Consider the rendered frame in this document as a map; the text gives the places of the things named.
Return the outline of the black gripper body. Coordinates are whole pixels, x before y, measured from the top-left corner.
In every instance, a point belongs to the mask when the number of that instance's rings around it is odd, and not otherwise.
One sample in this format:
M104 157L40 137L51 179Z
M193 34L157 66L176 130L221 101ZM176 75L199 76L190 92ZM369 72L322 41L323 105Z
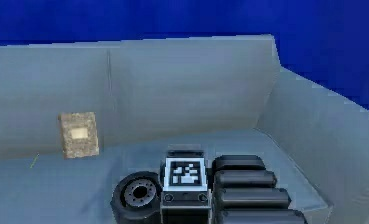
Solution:
M110 202L116 224L161 224L158 174L139 171L123 178Z

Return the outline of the tan square book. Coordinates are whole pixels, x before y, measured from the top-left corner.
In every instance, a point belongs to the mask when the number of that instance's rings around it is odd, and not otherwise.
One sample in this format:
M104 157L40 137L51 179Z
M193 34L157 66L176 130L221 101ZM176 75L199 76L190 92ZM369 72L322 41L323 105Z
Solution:
M66 159L99 154L94 112L61 113L58 116L63 156Z

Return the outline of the grey sofa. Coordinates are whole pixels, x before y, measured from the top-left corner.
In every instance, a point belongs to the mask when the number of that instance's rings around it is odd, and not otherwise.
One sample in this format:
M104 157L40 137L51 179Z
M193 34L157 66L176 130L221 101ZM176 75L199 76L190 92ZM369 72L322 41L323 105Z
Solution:
M66 159L58 116L94 112ZM308 224L369 224L369 111L286 68L270 35L0 46L0 224L115 224L112 192L175 145L254 154Z

